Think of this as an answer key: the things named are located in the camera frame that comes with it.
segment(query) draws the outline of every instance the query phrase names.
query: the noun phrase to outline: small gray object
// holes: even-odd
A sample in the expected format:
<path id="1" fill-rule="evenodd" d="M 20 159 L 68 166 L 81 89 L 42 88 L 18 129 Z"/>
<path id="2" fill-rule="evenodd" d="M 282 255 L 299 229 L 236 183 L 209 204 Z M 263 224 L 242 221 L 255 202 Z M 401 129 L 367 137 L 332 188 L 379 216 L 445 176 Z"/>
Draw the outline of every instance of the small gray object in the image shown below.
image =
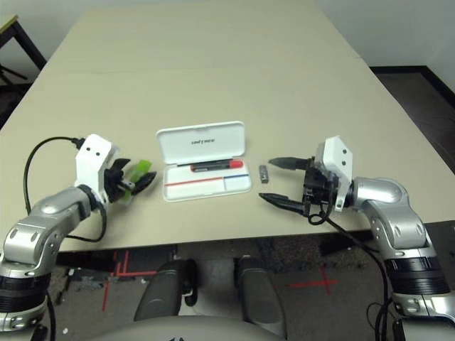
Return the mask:
<path id="1" fill-rule="evenodd" d="M 261 178 L 261 183 L 269 183 L 269 172 L 267 172 L 267 167 L 265 165 L 259 166 L 259 176 Z"/>

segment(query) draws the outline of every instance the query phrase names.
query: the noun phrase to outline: red stripe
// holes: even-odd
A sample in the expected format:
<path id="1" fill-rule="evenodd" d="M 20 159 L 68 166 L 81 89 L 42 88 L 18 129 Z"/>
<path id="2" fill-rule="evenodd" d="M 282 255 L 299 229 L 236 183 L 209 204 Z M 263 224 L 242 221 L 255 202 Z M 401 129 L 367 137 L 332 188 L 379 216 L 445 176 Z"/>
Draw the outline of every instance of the red stripe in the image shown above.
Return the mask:
<path id="1" fill-rule="evenodd" d="M 106 286 L 105 286 L 105 295 L 104 297 L 102 298 L 102 311 L 104 312 L 106 310 L 106 305 L 107 305 L 107 295 L 109 294 L 109 279 L 107 280 L 106 282 Z"/>
<path id="2" fill-rule="evenodd" d="M 129 256 L 129 251 L 125 251 L 125 258 L 124 258 L 124 263 L 123 263 L 123 272 L 127 272 L 127 267 L 128 267 L 128 256 Z"/>
<path id="3" fill-rule="evenodd" d="M 309 286 L 325 286 L 327 284 L 337 284 L 338 281 L 336 279 L 331 279 L 328 281 L 310 281 L 310 282 L 298 282 L 298 283 L 291 283 L 288 284 L 288 288 L 306 288 Z"/>
<path id="4" fill-rule="evenodd" d="M 330 286 L 328 285 L 327 276 L 326 276 L 326 270 L 324 270 L 324 267 L 321 266 L 319 268 L 319 271 L 321 272 L 323 283 L 324 283 L 324 286 L 326 287 L 327 295 L 330 295 Z"/>
<path id="5" fill-rule="evenodd" d="M 156 271 L 140 271 L 140 272 L 122 272 L 117 274 L 118 277 L 128 277 L 128 276 L 149 276 L 156 274 Z"/>
<path id="6" fill-rule="evenodd" d="M 181 181 L 180 183 L 166 183 L 165 186 L 175 186 L 175 185 L 183 185 L 186 183 L 202 183 L 204 181 L 213 181 L 213 180 L 222 180 L 224 177 L 217 176 L 216 178 L 206 178 L 206 179 L 199 179 L 199 180 L 189 180 L 189 181 Z"/>

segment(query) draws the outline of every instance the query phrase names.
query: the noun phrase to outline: black cable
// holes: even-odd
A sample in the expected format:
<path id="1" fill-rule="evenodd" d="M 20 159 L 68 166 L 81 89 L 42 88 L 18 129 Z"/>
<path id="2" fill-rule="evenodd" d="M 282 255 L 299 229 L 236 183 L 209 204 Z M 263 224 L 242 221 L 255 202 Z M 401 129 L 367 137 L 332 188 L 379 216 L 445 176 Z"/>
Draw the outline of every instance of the black cable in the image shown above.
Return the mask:
<path id="1" fill-rule="evenodd" d="M 382 307 L 383 304 L 379 303 L 379 302 L 372 302 L 370 303 L 367 308 L 366 308 L 366 311 L 365 311 L 365 316 L 367 318 L 367 322 L 369 324 L 369 326 L 371 327 L 371 329 L 375 329 L 375 326 L 371 323 L 371 320 L 370 320 L 370 309 L 371 307 L 373 307 L 374 305 L 378 305 L 379 307 Z M 387 315 L 390 315 L 394 320 L 397 319 L 397 317 L 395 315 L 392 314 L 392 312 L 390 310 L 387 310 Z"/>
<path id="2" fill-rule="evenodd" d="M 49 291 L 46 291 L 45 295 L 48 298 L 47 306 L 48 306 L 49 320 L 50 320 L 50 341 L 55 341 L 56 323 L 55 323 L 54 306 L 52 304 L 52 299 L 50 298 Z"/>
<path id="3" fill-rule="evenodd" d="M 330 225 L 332 225 L 337 231 L 340 231 L 341 233 L 346 233 L 348 235 L 350 235 L 346 230 L 344 230 L 344 228 L 342 228 L 340 225 L 336 224 L 333 220 L 331 220 L 330 218 L 327 219 L 327 223 L 329 223 Z M 371 252 L 371 250 L 369 250 L 369 247 L 367 247 L 366 245 L 364 245 L 364 243 L 360 242 L 359 240 L 357 240 L 356 238 L 352 237 L 350 238 L 355 245 L 357 245 L 358 247 L 360 247 L 364 252 L 366 252 L 366 254 L 368 256 L 370 256 L 370 258 L 376 263 L 376 265 L 378 265 L 378 268 L 379 270 L 381 271 L 381 276 L 382 276 L 382 293 L 383 293 L 383 298 L 384 298 L 384 304 L 387 303 L 388 299 L 389 299 L 389 291 L 388 291 L 388 282 L 387 282 L 387 275 L 385 273 L 385 270 L 384 268 L 382 267 L 382 264 L 380 262 L 380 260 Z M 387 329 L 387 318 L 384 319 L 384 321 L 382 322 L 382 328 L 384 329 Z M 376 331 L 375 330 L 375 337 L 376 337 L 376 341 L 379 341 L 380 339 L 380 336 L 379 336 L 379 330 Z"/>
<path id="4" fill-rule="evenodd" d="M 36 152 L 38 151 L 38 149 L 42 145 L 44 145 L 44 144 L 46 144 L 48 142 L 51 142 L 51 141 L 55 141 L 55 140 L 72 141 L 73 139 L 71 137 L 66 137 L 66 136 L 50 137 L 49 139 L 43 140 L 39 144 L 37 144 L 35 146 L 35 148 L 33 148 L 33 150 L 31 151 L 30 155 L 27 158 L 26 167 L 23 170 L 23 183 L 22 183 L 22 185 L 23 185 L 23 198 L 24 198 L 24 200 L 26 202 L 26 210 L 27 210 L 27 214 L 28 215 L 30 214 L 30 211 L 31 211 L 30 199 L 28 198 L 28 171 L 30 170 L 31 161 L 32 161 L 33 157 L 35 156 Z"/>
<path id="5" fill-rule="evenodd" d="M 333 182 L 330 182 L 329 184 L 329 191 L 328 191 L 328 203 L 327 203 L 327 210 L 324 211 L 322 204 L 321 204 L 321 211 L 319 213 L 314 213 L 312 215 L 308 216 L 308 222 L 313 225 L 321 225 L 324 222 L 327 221 L 328 216 L 332 213 L 333 210 L 333 193 L 335 192 L 335 189 L 333 188 Z"/>
<path id="6" fill-rule="evenodd" d="M 31 211 L 30 198 L 28 197 L 28 172 L 30 171 L 31 161 L 33 160 L 33 157 L 35 156 L 36 152 L 38 151 L 38 149 L 41 146 L 43 146 L 44 144 L 46 144 L 48 142 L 55 141 L 55 140 L 70 141 L 73 144 L 75 144 L 77 149 L 80 149 L 80 147 L 84 144 L 84 141 L 85 141 L 85 139 L 78 139 L 75 137 L 55 136 L 55 137 L 50 137 L 49 139 L 46 139 L 46 140 L 42 140 L 39 144 L 37 144 L 35 146 L 35 148 L 33 148 L 33 150 L 31 151 L 30 155 L 27 158 L 26 166 L 23 171 L 23 198 L 26 202 L 26 210 L 27 210 L 28 215 L 30 214 L 30 211 Z M 90 243 L 99 242 L 105 236 L 105 233 L 106 233 L 107 213 L 106 213 L 105 207 L 100 202 L 97 202 L 97 208 L 98 208 L 98 210 L 100 210 L 100 214 L 101 214 L 101 218 L 102 218 L 102 228 L 101 228 L 100 236 L 96 239 L 84 238 L 84 237 L 79 237 L 79 236 L 67 236 L 67 238 L 76 239 L 76 240 L 80 240 L 83 242 L 90 242 Z"/>
<path id="7" fill-rule="evenodd" d="M 392 298 L 385 300 L 384 304 L 379 309 L 378 314 L 376 315 L 375 322 L 375 338 L 376 341 L 379 341 L 380 336 L 382 341 L 387 341 L 387 311 L 389 309 L 389 304 L 392 302 Z M 380 324 L 382 319 L 382 333 L 379 332 Z"/>
<path id="8" fill-rule="evenodd" d="M 368 245 L 364 244 L 363 242 L 361 242 L 360 240 L 358 240 L 357 238 L 355 238 L 351 233 L 349 233 L 348 231 L 346 231 L 344 228 L 342 228 L 340 225 L 336 224 L 332 219 L 328 218 L 327 219 L 327 223 L 329 223 L 330 225 L 332 225 L 332 227 L 334 229 L 336 229 L 340 234 L 342 234 L 344 237 L 350 239 L 355 245 L 357 245 L 358 247 L 361 247 L 362 249 L 367 249 L 368 251 L 370 252 L 375 252 L 375 253 L 378 253 L 379 251 L 377 249 L 374 249 L 372 247 L 369 247 Z"/>
<path id="9" fill-rule="evenodd" d="M 374 249 L 370 248 L 369 246 L 365 245 L 364 243 L 362 243 L 360 240 L 355 238 L 352 234 L 347 232 L 344 228 L 342 228 L 340 225 L 336 224 L 333 220 L 331 220 L 328 217 L 330 215 L 330 213 L 331 213 L 332 208 L 333 208 L 333 194 L 334 194 L 334 192 L 335 192 L 334 184 L 333 184 L 333 182 L 330 182 L 330 184 L 329 184 L 329 193 L 328 193 L 327 211 L 324 212 L 324 209 L 323 209 L 323 207 L 321 205 L 320 213 L 318 213 L 316 215 L 309 215 L 308 216 L 308 221 L 312 225 L 319 225 L 319 224 L 322 224 L 324 222 L 329 223 L 333 228 L 335 228 L 343 236 L 349 238 L 355 245 L 360 247 L 368 256 L 370 256 L 370 258 L 376 263 L 376 265 L 378 265 L 378 268 L 380 270 L 381 277 L 382 277 L 382 294 L 383 294 L 383 301 L 384 301 L 383 307 L 385 306 L 385 311 L 387 311 L 388 306 L 389 306 L 390 302 L 392 301 L 392 299 L 389 298 L 389 287 L 388 287 L 387 275 L 385 273 L 385 270 L 382 267 L 382 264 L 381 264 L 380 260 L 373 254 L 373 252 L 375 252 L 375 251 L 377 252 L 377 250 L 374 250 Z M 311 217 L 320 217 L 320 220 L 315 222 L 315 221 L 312 220 Z M 384 315 L 383 307 L 381 307 L 381 309 L 380 309 L 380 311 L 378 313 L 378 316 L 376 317 L 376 325 L 375 325 L 375 340 L 376 341 L 380 341 L 381 337 L 382 337 L 382 341 L 386 341 L 386 339 L 387 339 L 387 318 L 384 318 L 382 320 L 382 335 L 380 335 L 380 332 L 379 332 L 381 318 L 382 318 L 382 315 Z"/>
<path id="10" fill-rule="evenodd" d="M 100 236 L 96 239 L 91 239 L 91 238 L 85 238 L 85 237 L 79 237 L 79 236 L 66 236 L 67 238 L 70 239 L 76 239 L 80 240 L 82 242 L 89 242 L 89 243 L 98 243 L 106 233 L 106 228 L 107 228 L 107 213 L 105 207 L 102 205 L 101 202 L 97 202 L 97 208 L 100 210 L 101 218 L 102 218 L 102 226 L 101 226 L 101 233 Z"/>

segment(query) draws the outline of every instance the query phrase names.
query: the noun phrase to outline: white case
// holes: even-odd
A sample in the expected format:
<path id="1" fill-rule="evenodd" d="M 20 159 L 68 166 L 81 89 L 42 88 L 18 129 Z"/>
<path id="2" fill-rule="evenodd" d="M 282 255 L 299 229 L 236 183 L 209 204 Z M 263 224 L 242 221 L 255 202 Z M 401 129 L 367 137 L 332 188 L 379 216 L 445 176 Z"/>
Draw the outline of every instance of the white case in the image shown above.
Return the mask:
<path id="1" fill-rule="evenodd" d="M 244 160 L 245 125 L 231 121 L 162 129 L 156 132 L 164 169 L 163 197 L 183 201 L 248 192 L 250 172 Z M 190 164 L 235 158 L 241 168 L 193 172 Z"/>

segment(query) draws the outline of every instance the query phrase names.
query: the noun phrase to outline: red cross mark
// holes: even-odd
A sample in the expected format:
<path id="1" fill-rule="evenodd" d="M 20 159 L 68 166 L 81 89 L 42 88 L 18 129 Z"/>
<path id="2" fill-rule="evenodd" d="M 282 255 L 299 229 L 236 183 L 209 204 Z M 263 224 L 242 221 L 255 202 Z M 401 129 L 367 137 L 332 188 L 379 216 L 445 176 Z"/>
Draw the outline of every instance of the red cross mark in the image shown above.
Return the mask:
<path id="1" fill-rule="evenodd" d="M 322 266 L 319 268 L 319 272 L 322 275 L 322 281 L 308 281 L 308 282 L 298 282 L 288 284 L 288 288 L 307 288 L 309 286 L 323 286 L 326 289 L 327 295 L 330 295 L 330 285 L 337 284 L 338 280 L 336 279 L 327 279 L 326 270 Z"/>

